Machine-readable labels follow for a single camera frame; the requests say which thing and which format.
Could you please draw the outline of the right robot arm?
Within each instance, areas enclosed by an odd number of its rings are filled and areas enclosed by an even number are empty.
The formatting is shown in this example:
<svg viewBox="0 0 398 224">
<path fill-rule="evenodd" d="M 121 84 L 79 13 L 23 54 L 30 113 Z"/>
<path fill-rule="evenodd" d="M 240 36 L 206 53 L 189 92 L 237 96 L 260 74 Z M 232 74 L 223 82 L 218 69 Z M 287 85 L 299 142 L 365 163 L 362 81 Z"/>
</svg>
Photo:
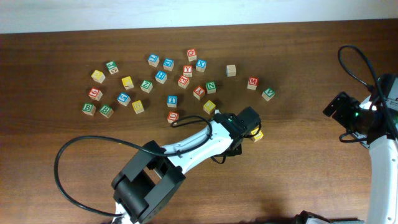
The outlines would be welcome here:
<svg viewBox="0 0 398 224">
<path fill-rule="evenodd" d="M 381 94 L 375 90 L 359 103 L 341 92 L 323 111 L 346 128 L 340 140 L 351 135 L 354 138 L 348 142 L 359 142 L 369 150 L 372 177 L 367 220 L 329 220 L 304 210 L 292 223 L 397 223 L 397 138 L 383 115 L 384 109 L 391 112 L 392 126 L 397 127 L 397 75 L 383 74 L 377 83 Z"/>
</svg>

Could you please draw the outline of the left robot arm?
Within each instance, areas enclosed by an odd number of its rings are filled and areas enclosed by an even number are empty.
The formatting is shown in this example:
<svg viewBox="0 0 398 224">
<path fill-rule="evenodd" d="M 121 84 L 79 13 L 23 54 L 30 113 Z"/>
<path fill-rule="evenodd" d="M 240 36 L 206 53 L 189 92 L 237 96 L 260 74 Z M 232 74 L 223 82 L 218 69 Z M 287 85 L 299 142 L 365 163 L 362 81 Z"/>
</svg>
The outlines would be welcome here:
<svg viewBox="0 0 398 224">
<path fill-rule="evenodd" d="M 113 223 L 148 223 L 169 202 L 186 179 L 185 174 L 206 159 L 221 163 L 242 153 L 241 143 L 251 136 L 261 119 L 247 107 L 239 114 L 216 112 L 205 129 L 180 142 L 159 146 L 155 141 L 144 147 L 155 154 L 139 151 L 111 183 L 116 212 Z"/>
</svg>

